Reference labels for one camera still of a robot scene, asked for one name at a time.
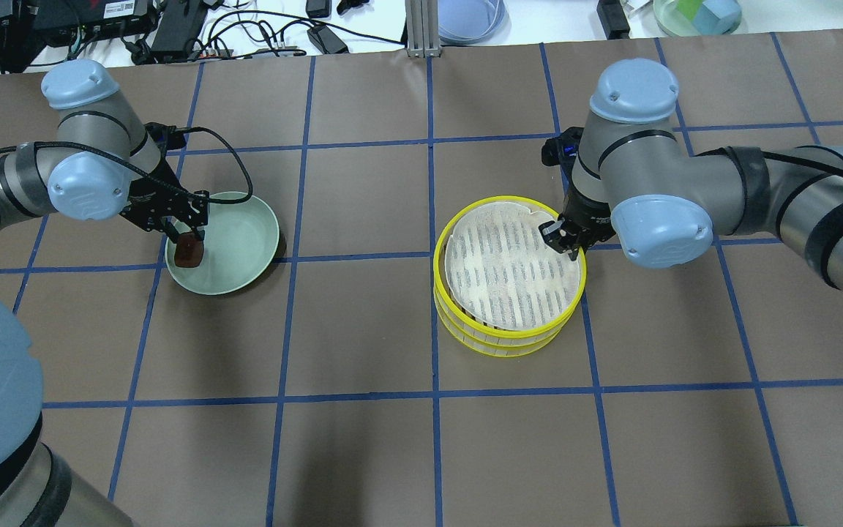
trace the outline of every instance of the yellow rim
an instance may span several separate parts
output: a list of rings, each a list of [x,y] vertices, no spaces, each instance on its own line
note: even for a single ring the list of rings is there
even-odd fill
[[[464,337],[470,338],[471,340],[475,340],[478,343],[481,343],[484,346],[488,346],[490,348],[495,348],[495,349],[498,349],[498,350],[522,350],[522,349],[534,346],[535,344],[543,343],[543,341],[549,340],[549,337],[546,334],[546,336],[542,336],[542,338],[539,338],[538,340],[529,341],[529,343],[519,343],[519,344],[489,343],[488,341],[483,340],[481,337],[478,337],[477,334],[471,333],[471,330],[476,331],[476,330],[478,330],[477,328],[472,328],[472,327],[469,327],[469,326],[459,326],[458,321],[452,319],[451,316],[449,316],[448,313],[445,313],[444,312],[445,301],[442,300],[442,298],[440,296],[435,297],[435,304],[436,304],[436,307],[438,308],[438,317],[439,317],[439,319],[441,319],[442,323],[445,324],[445,326],[448,326],[448,324],[449,324],[450,326],[452,326],[455,329],[457,329],[458,331],[460,331],[464,335]],[[559,333],[559,331],[561,331],[562,327],[564,327],[564,323],[562,323],[562,326],[552,328],[550,333],[557,334],[557,333]],[[453,334],[455,337],[457,337],[457,334],[454,331],[452,331],[451,334]],[[516,338],[516,340],[524,340],[525,338],[528,338],[528,337],[520,336],[519,338]]]
[[[562,330],[562,328],[559,327],[558,330],[555,330],[555,333],[549,334],[548,337],[542,338],[542,340],[536,341],[535,343],[531,343],[531,344],[527,344],[527,345],[523,346],[522,349],[525,349],[527,351],[523,351],[521,354],[499,354],[499,353],[491,354],[491,353],[489,353],[489,351],[479,350],[479,349],[475,348],[474,346],[472,346],[470,343],[468,343],[468,341],[465,341],[464,337],[461,337],[457,333],[459,328],[456,326],[456,324],[448,324],[448,323],[445,322],[445,314],[444,314],[444,311],[441,310],[441,304],[436,304],[436,307],[438,308],[438,319],[441,319],[441,323],[444,324],[444,328],[448,330],[448,333],[451,334],[452,337],[454,337],[454,339],[458,341],[458,343],[463,344],[464,347],[466,347],[468,349],[471,349],[473,351],[477,351],[477,353],[481,354],[482,356],[496,357],[496,358],[517,358],[517,357],[527,356],[528,354],[534,354],[534,353],[536,353],[536,351],[541,350],[546,345],[548,345],[548,343],[551,343],[553,338],[557,337],[558,333],[560,333],[561,330]],[[495,346],[495,344],[483,343],[480,340],[477,340],[477,341],[478,341],[478,343],[481,343],[484,347]]]
[[[481,330],[483,333],[488,334],[491,337],[500,337],[500,338],[524,338],[524,337],[535,337],[537,334],[545,333],[546,331],[552,329],[559,324],[564,323],[564,321],[571,318],[572,313],[574,313],[575,308],[578,306],[578,302],[581,301],[581,296],[585,293],[585,283],[588,281],[588,263],[585,260],[585,251],[580,250],[578,253],[578,258],[581,264],[581,281],[578,283],[578,291],[575,294],[574,298],[572,299],[572,303],[569,304],[568,308],[566,308],[555,320],[550,321],[548,324],[542,327],[536,327],[535,329],[529,329],[526,331],[511,331],[508,329],[496,329],[494,327],[485,326],[485,324],[481,323],[481,321],[474,320],[472,317],[465,314],[464,311],[461,311],[461,308],[451,300],[451,296],[448,294],[448,289],[444,286],[444,280],[441,277],[441,250],[444,247],[445,240],[447,239],[448,235],[454,230],[454,225],[461,220],[461,217],[464,217],[464,214],[471,212],[471,210],[482,206],[482,204],[486,203],[494,203],[494,201],[519,201],[520,203],[528,203],[530,206],[539,207],[539,209],[549,213],[552,217],[555,217],[558,213],[555,210],[552,210],[551,207],[545,206],[544,203],[539,203],[535,200],[530,200],[528,198],[523,198],[520,196],[494,196],[491,198],[486,198],[485,200],[476,201],[475,203],[469,204],[466,206],[464,210],[455,214],[454,217],[451,218],[451,221],[448,222],[448,225],[441,231],[441,236],[438,237],[438,244],[435,245],[435,257],[432,265],[434,266],[435,271],[435,293],[445,300],[445,304],[447,304],[448,309],[451,310],[451,313],[454,313],[461,321],[464,321],[464,324],[469,324],[469,326],[477,327],[478,330]]]

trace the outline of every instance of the metal post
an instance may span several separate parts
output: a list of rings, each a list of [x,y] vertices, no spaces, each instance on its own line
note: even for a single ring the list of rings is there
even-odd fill
[[[441,56],[438,36],[438,0],[405,0],[405,26],[410,57]]]

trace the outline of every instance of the light green plate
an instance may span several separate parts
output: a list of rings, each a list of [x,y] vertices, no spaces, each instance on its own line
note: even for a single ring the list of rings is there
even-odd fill
[[[214,198],[241,198],[245,193],[218,193]],[[188,231],[178,221],[178,231]],[[253,196],[245,203],[210,203],[204,229],[203,260],[194,268],[174,266],[175,244],[165,246],[171,277],[197,294],[225,294],[247,286],[271,263],[278,249],[278,219],[265,201]]]

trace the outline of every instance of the white label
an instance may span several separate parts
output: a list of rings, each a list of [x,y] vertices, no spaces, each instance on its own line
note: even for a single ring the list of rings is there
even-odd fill
[[[103,18],[127,17],[133,13],[135,13],[135,0],[126,0],[124,2],[106,4],[106,10],[103,11]]]

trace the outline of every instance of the green block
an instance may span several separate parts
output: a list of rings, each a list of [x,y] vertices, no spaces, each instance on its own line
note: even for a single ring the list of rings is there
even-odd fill
[[[705,0],[678,0],[675,8],[686,19],[695,20],[695,15],[698,14],[698,10],[703,3],[705,3]]]

